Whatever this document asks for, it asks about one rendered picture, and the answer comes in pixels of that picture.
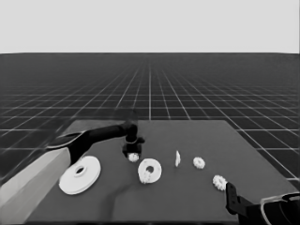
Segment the large thick white disc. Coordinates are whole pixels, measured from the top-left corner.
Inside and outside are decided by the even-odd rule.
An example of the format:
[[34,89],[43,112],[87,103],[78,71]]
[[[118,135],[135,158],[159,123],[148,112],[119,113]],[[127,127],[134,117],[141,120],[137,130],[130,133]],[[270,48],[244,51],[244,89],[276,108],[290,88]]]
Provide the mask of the large thick white disc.
[[89,189],[100,176],[101,165],[93,156],[85,156],[61,175],[58,186],[67,195],[80,194]]

